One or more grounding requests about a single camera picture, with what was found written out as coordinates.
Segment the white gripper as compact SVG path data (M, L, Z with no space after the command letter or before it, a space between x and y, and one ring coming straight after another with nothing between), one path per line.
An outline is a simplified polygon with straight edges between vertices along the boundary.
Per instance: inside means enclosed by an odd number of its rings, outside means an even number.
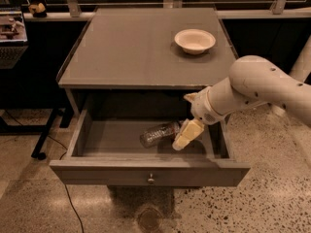
M225 119L226 114L220 114L212 107L209 99L210 90L211 86L207 86L199 92L184 95L184 99L191 103L190 111L195 118L183 122L172 144L174 150L184 149L198 137L204 131L204 124L213 125Z

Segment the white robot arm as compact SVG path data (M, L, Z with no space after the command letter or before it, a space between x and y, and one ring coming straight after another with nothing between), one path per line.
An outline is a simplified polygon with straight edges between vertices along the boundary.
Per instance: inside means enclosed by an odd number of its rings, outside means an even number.
M246 55L229 67L228 77L212 86L189 93L192 120L185 120L172 144L182 150L198 137L207 125L225 119L235 111L273 104L311 125L311 85L287 75L269 60Z

